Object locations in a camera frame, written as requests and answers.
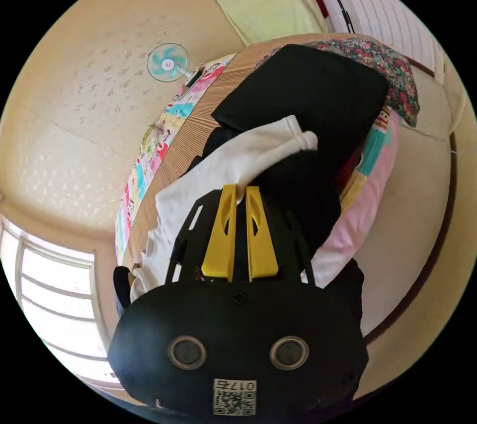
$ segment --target bed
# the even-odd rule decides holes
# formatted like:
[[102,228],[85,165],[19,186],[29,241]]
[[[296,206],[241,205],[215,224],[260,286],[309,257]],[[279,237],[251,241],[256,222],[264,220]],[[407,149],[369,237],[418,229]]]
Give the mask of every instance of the bed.
[[[134,210],[134,220],[123,252],[118,250],[119,240],[116,242],[118,264],[132,268],[134,263],[141,262],[148,231],[157,223],[156,193],[179,178],[192,159],[201,155],[209,134],[217,126],[210,114],[253,71],[257,62],[274,48],[288,43],[346,37],[349,35],[282,38],[252,45],[236,55],[208,63],[206,77],[209,80],[199,88],[200,91],[192,91],[194,105],[189,105],[187,120],[183,116],[177,118],[172,115],[172,122],[176,125],[173,140],[166,146],[167,153],[163,155],[156,173],[150,176],[140,206]],[[387,166],[391,169],[390,175],[384,181],[386,187],[382,185],[384,190],[378,197],[379,207],[376,206],[375,219],[372,217],[373,226],[367,231],[368,236],[363,238],[364,243],[355,255],[365,274],[362,332],[368,340],[374,339],[389,326],[390,319],[396,319],[395,310],[402,309],[403,300],[428,270],[426,263],[435,254],[433,249],[449,195],[451,117],[445,93],[425,67],[413,66],[412,72],[421,107],[418,127],[412,130],[401,121],[393,126],[395,132],[398,131],[399,147],[396,146]],[[177,101],[182,97],[183,102],[190,103],[189,95],[190,92],[181,96],[179,92],[175,99]],[[181,107],[174,108],[174,104],[172,109],[187,113]]]

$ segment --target window frame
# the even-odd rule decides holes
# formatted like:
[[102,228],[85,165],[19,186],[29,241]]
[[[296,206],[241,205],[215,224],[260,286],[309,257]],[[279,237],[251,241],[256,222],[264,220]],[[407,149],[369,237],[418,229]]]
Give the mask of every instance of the window frame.
[[[15,290],[13,291],[13,294],[15,296],[15,299],[20,306],[21,310],[23,310],[23,300],[28,301],[32,305],[48,312],[52,313],[54,315],[62,316],[64,318],[74,320],[74,321],[82,321],[82,322],[94,322],[96,323],[96,326],[98,328],[99,336],[101,339],[101,342],[104,346],[104,349],[106,353],[108,352],[109,345],[111,342],[111,338],[109,336],[109,333],[106,328],[106,324],[104,322],[104,317],[103,313],[101,310],[101,306],[99,304],[98,296],[97,296],[97,287],[96,287],[96,274],[95,274],[95,265],[96,265],[96,260],[97,260],[97,252],[96,250],[93,250],[91,255],[93,255],[93,260],[92,261],[87,261],[83,260],[81,258],[75,258],[67,255],[60,254],[58,252],[54,252],[52,250],[48,250],[47,248],[34,243],[32,240],[29,239],[29,234],[26,233],[25,231],[21,231],[20,234],[16,233],[13,231],[9,226],[8,226],[8,220],[5,219],[2,215],[0,215],[0,244],[3,239],[3,234],[9,234],[10,236],[14,237],[15,239],[18,240],[18,247],[16,250],[16,256],[15,256],[15,268],[14,268],[14,284],[15,284]],[[54,286],[46,285],[44,283],[39,282],[38,280],[35,280],[34,278],[26,275],[25,273],[22,272],[22,265],[23,265],[23,254],[25,250],[30,250],[32,253],[35,253],[37,255],[42,256],[43,258],[49,259],[49,260],[54,260],[59,263],[65,264],[66,266],[76,266],[79,268],[86,268],[89,269],[89,283],[90,283],[90,294],[83,294],[83,293],[76,293],[76,292],[70,292],[67,290],[61,290],[59,288],[56,288]],[[31,283],[54,293],[58,293],[60,295],[65,295],[65,296],[71,296],[75,298],[84,298],[91,300],[91,306],[93,309],[93,318],[85,318],[85,317],[77,317],[77,316],[72,316],[64,313],[57,312],[55,310],[52,310],[48,307],[45,307],[43,305],[40,305],[33,300],[27,298],[22,294],[21,290],[21,279],[24,278]],[[102,361],[102,362],[107,362],[108,359],[107,357],[99,357],[99,356],[90,356],[86,354],[80,354],[76,353],[73,351],[69,351],[67,349],[61,348],[60,346],[57,346],[53,343],[48,342],[47,340],[42,339],[42,342],[47,346],[51,346],[52,348],[57,349],[58,351],[61,351],[63,353],[69,354],[71,356],[75,357],[80,357],[84,359],[88,359],[91,361]],[[79,376],[74,374],[72,371],[70,371],[75,377],[80,379],[81,381],[84,381],[85,383],[89,383],[92,386],[99,387],[101,389],[115,389],[115,390],[123,390],[123,387],[121,386],[120,383],[111,383],[108,381],[98,381],[92,378],[87,378],[84,376]]]

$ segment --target white cloth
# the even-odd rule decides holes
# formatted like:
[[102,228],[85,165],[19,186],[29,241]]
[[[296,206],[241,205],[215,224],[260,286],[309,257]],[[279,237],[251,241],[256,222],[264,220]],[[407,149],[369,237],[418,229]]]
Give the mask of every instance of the white cloth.
[[231,139],[161,190],[156,195],[158,225],[148,233],[142,267],[133,270],[131,303],[164,284],[174,241],[197,199],[236,183],[240,202],[245,187],[262,172],[301,150],[316,150],[317,144],[313,132],[302,132],[296,117],[288,116]]

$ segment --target black pillow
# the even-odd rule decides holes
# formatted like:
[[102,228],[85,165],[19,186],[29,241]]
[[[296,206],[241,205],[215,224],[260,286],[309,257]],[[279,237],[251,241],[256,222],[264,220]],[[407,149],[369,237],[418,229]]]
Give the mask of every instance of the black pillow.
[[380,73],[349,58],[286,45],[245,78],[212,117],[244,132],[294,114],[302,130],[317,135],[323,166],[335,173],[368,134],[388,87]]

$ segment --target sticker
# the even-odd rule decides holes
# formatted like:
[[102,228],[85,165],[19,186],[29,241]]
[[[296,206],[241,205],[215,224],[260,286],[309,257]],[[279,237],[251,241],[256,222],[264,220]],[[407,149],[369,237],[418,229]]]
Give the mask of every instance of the sticker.
[[220,416],[254,416],[256,381],[214,379],[214,414]]

